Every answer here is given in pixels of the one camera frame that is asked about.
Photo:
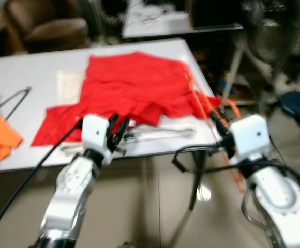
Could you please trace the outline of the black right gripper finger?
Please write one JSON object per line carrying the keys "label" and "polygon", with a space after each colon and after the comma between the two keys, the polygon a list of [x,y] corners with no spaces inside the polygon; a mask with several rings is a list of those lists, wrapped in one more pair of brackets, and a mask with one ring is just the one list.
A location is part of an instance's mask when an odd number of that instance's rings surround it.
{"label": "black right gripper finger", "polygon": [[231,118],[226,112],[218,108],[218,131],[229,131],[230,130]]}
{"label": "black right gripper finger", "polygon": [[221,137],[226,137],[230,135],[230,130],[228,129],[228,122],[230,118],[223,110],[211,110],[210,119],[216,126],[216,130]]}

